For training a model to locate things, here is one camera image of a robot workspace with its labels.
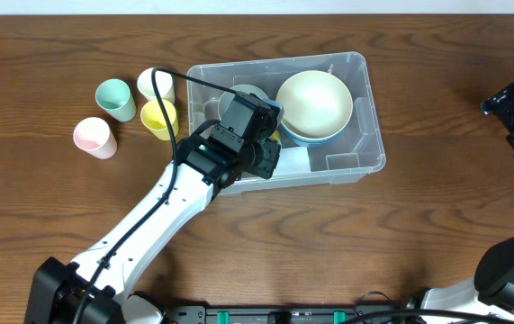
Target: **plastic cup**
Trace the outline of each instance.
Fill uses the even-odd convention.
[[[175,106],[167,100],[163,100],[163,104],[167,109],[168,119],[176,136],[178,133],[178,119],[176,118]],[[140,120],[160,140],[170,140],[165,117],[160,110],[157,99],[149,101],[142,107],[140,110]]]
[[[119,79],[102,82],[96,89],[96,103],[119,122],[128,122],[137,114],[129,86]]]
[[[106,121],[97,117],[81,121],[73,131],[73,141],[79,149],[96,158],[110,158],[117,149],[111,128]]]
[[[235,85],[231,88],[232,90],[242,91],[247,94],[255,94],[259,99],[268,99],[268,96],[265,94],[263,90],[254,85]],[[219,118],[224,117],[224,114],[229,109],[230,103],[235,98],[235,95],[229,92],[225,92],[221,95],[221,99],[219,99]]]
[[[152,88],[152,69],[153,67],[147,68],[137,79],[137,87],[148,101],[157,99],[155,90]],[[173,87],[173,77],[171,75],[157,71],[157,88],[163,100],[167,100],[172,104],[175,103],[175,88]]]

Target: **plastic storage container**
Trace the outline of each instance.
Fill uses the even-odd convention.
[[[198,65],[191,67],[188,76],[219,86],[258,86],[274,100],[286,79],[307,70],[329,72],[348,87],[354,108],[347,127],[334,140],[317,148],[296,146],[279,128],[282,149],[273,177],[264,180],[245,174],[221,194],[296,185],[354,183],[384,167],[386,158],[368,70],[365,58],[359,53]],[[190,81],[187,87],[189,133],[192,133],[204,121],[219,119],[217,107],[222,92]]]

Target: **gray cup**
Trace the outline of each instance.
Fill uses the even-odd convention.
[[[96,89],[96,103],[119,122],[128,122],[137,114],[129,86],[119,79],[102,82]]]
[[[265,94],[265,92],[254,85],[235,85],[231,89],[236,91],[242,91],[247,94],[255,94],[259,99],[268,99],[268,96]],[[230,103],[232,103],[232,100],[234,98],[235,95],[229,92],[225,92],[221,95],[221,99],[219,99],[218,106],[219,118],[221,120],[222,117],[224,117],[224,113],[226,113],[227,109],[229,109],[229,105]]]

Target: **bowl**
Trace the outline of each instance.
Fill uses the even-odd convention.
[[[242,91],[247,94],[255,94],[259,99],[268,99],[268,96],[265,94],[263,90],[254,86],[254,85],[235,85],[231,88],[232,90]],[[232,103],[232,99],[235,98],[235,95],[232,93],[225,92],[221,95],[221,99],[219,99],[219,117],[222,120],[224,117],[224,113],[229,109],[230,103]]]
[[[347,86],[322,71],[304,71],[289,77],[281,85],[276,101],[284,106],[281,124],[285,132],[303,146],[333,140],[353,115],[353,98]]]

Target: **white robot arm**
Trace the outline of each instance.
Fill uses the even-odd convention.
[[[514,320],[514,238],[491,247],[482,257],[474,278],[448,288],[426,292],[423,310],[464,311]],[[423,316],[430,324],[455,320]]]
[[[167,166],[165,173],[147,196],[111,232],[73,258],[72,262],[79,265],[77,275],[87,281],[91,278],[101,258],[157,203],[167,189],[172,172],[173,163]],[[167,242],[194,215],[204,210],[212,199],[212,184],[203,182],[201,173],[185,164],[177,172],[175,188],[168,201],[122,244],[95,284],[100,290],[105,286],[115,290],[113,300],[122,306],[128,323],[159,323],[162,320],[155,307],[142,305],[143,302],[148,302],[140,297],[133,296],[131,302],[128,302],[132,288]]]
[[[73,317],[81,324],[162,320],[155,307],[131,296],[140,275],[221,189],[243,172],[270,178],[278,162],[280,145],[268,137],[279,126],[282,105],[232,92],[235,97],[222,121],[207,121],[181,139],[175,160],[154,188],[111,232],[69,265],[51,257],[39,268],[32,281],[26,323],[70,322]],[[210,126],[210,137],[205,139],[200,134]]]

